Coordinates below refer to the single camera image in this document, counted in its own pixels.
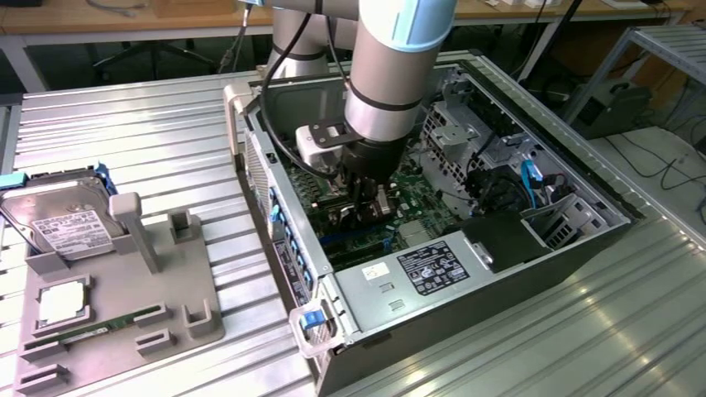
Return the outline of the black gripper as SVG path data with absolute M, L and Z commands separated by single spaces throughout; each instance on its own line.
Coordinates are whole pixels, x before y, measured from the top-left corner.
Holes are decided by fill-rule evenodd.
M 374 141 L 363 139 L 343 146 L 340 171 L 347 185 L 371 181 L 386 184 L 399 167 L 407 139 Z

